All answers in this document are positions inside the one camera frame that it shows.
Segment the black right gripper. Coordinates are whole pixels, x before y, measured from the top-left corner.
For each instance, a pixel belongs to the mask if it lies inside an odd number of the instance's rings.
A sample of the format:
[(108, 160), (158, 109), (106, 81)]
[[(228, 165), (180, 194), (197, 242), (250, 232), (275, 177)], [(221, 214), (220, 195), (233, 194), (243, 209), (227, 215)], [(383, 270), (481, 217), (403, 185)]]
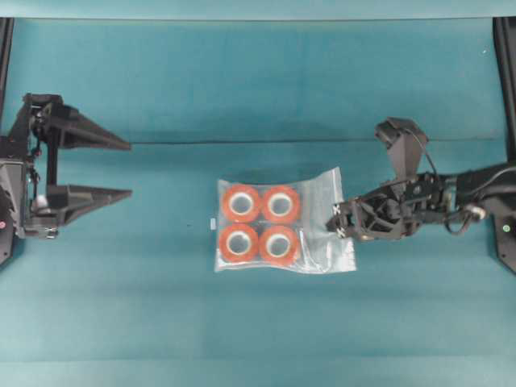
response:
[[(409, 180), (389, 181), (381, 187), (333, 205), (325, 226), (342, 239), (395, 240), (411, 236), (427, 224), (456, 223), (446, 177), (421, 173)], [(362, 228), (350, 217), (362, 219)]]

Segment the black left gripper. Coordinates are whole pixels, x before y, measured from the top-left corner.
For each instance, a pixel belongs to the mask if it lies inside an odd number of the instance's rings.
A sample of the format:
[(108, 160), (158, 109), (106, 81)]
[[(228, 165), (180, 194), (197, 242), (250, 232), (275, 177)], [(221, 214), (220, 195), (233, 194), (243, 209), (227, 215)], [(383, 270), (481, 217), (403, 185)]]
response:
[(26, 94), (7, 133), (7, 217), (17, 239), (53, 239), (82, 215), (129, 198), (129, 189), (58, 185), (58, 150), (131, 145), (57, 94)]

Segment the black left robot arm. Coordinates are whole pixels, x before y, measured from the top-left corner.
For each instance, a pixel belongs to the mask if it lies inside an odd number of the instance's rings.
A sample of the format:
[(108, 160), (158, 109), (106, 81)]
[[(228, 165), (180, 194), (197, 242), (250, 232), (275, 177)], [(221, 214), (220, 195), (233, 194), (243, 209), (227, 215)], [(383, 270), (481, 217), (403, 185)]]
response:
[(19, 238), (53, 238), (60, 227), (131, 196), (127, 189), (58, 184), (58, 153), (74, 148), (129, 151), (131, 145), (57, 94), (26, 94), (1, 138), (2, 220)]

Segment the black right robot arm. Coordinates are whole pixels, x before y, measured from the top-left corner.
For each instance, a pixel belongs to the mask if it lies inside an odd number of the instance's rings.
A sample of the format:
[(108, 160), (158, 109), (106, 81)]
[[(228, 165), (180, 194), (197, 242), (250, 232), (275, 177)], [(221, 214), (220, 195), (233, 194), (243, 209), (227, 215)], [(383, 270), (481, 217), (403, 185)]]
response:
[(515, 215), (515, 163), (458, 174), (419, 173), (333, 205), (326, 229), (341, 238), (396, 240), (427, 224), (463, 234), (472, 223)]

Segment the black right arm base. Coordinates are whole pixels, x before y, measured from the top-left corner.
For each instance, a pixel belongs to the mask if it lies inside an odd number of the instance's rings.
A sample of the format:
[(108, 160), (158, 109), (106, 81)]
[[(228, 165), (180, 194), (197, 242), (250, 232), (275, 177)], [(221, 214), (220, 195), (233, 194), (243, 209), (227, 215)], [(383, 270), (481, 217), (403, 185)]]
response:
[(496, 196), (491, 204), (498, 259), (515, 273), (515, 195)]

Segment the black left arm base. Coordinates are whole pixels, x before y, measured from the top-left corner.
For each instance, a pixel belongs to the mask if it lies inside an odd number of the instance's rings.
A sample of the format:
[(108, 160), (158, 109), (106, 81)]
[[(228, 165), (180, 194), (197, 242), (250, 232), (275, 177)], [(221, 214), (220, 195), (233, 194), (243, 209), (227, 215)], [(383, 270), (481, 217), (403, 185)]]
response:
[(11, 218), (7, 216), (1, 220), (0, 229), (0, 265), (4, 268), (11, 260), (15, 249), (17, 236)]

